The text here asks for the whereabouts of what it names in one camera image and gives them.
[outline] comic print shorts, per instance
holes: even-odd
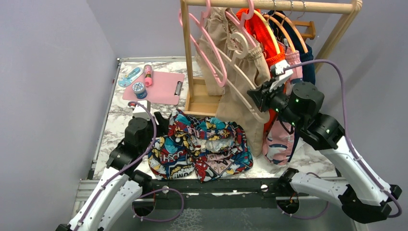
[[[148,160],[159,180],[195,171],[200,182],[239,174],[253,165],[241,126],[213,117],[197,119],[180,110],[173,111],[168,135],[156,140]]]

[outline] white marble surface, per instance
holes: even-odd
[[[186,102],[188,80],[187,69],[185,62],[143,62],[143,63],[122,63],[119,79],[125,74],[132,71],[135,67],[143,68],[145,64],[150,64],[154,71],[183,73],[185,74],[184,83],[180,95],[180,101],[178,105],[166,105],[152,103],[151,112],[160,111],[164,117],[169,116],[170,112],[176,108],[184,110],[184,104]],[[201,71],[196,62],[193,62],[194,76],[200,76]],[[109,158],[110,152],[117,146],[124,136],[125,128],[128,121],[132,118],[132,110],[127,108],[128,101],[122,99],[124,88],[116,85],[115,93],[110,107],[108,120],[104,130],[101,149],[98,155],[98,161],[95,168],[94,179],[100,179],[105,163]],[[302,172],[314,172],[322,177],[334,177],[336,176],[334,165],[328,161],[319,152],[316,152],[312,147],[299,141],[297,151],[294,153],[290,163],[285,166],[278,166],[270,164],[261,155],[254,158],[254,166],[252,169],[235,176],[232,178],[266,178],[266,177],[279,177],[285,169],[288,167],[296,168]],[[138,167],[139,170],[151,173],[148,164],[147,157],[145,157],[142,163]],[[193,173],[185,179],[196,179],[196,175]]]

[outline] pink bottle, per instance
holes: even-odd
[[[143,72],[144,72],[144,84],[147,87],[150,87],[153,84],[153,69],[152,66],[150,65],[145,65],[143,68]]]

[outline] clothes rack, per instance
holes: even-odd
[[[211,0],[210,2],[212,7],[248,8],[247,0]],[[306,8],[301,1],[276,0],[274,2],[271,0],[253,0],[253,2],[255,9],[261,10],[342,14],[319,53],[316,55],[316,59],[328,58],[362,7],[362,0],[351,0],[350,3],[305,1]],[[184,112],[195,116],[215,116],[215,111],[218,108],[218,102],[221,96],[208,96],[204,79],[194,77],[192,72],[189,6],[206,6],[206,0],[180,0],[180,4],[187,75],[189,80],[189,91]],[[320,68],[321,64],[315,65],[316,72],[318,72]]]

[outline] wall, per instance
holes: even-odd
[[[355,147],[382,178],[405,190],[399,200],[405,210],[403,215],[371,224],[370,231],[405,230],[408,219],[407,8],[405,0],[386,4],[383,0],[363,1],[361,12],[329,57],[345,77],[347,114]],[[333,28],[337,18],[329,19],[323,34]],[[323,40],[316,42],[315,50]],[[326,95],[324,111],[343,121],[335,71],[324,65],[317,83]]]
[[[87,2],[118,57],[185,56],[183,30],[178,19],[179,0],[87,0]],[[189,7],[189,12],[197,18],[200,17],[202,10],[204,7]],[[296,19],[301,15],[293,12],[291,18]],[[319,35],[328,18],[329,14],[325,13],[305,13],[300,20],[314,21]],[[201,35],[191,20],[190,30],[195,38]]]
[[[0,230],[68,222],[116,71],[84,0],[0,0]]]

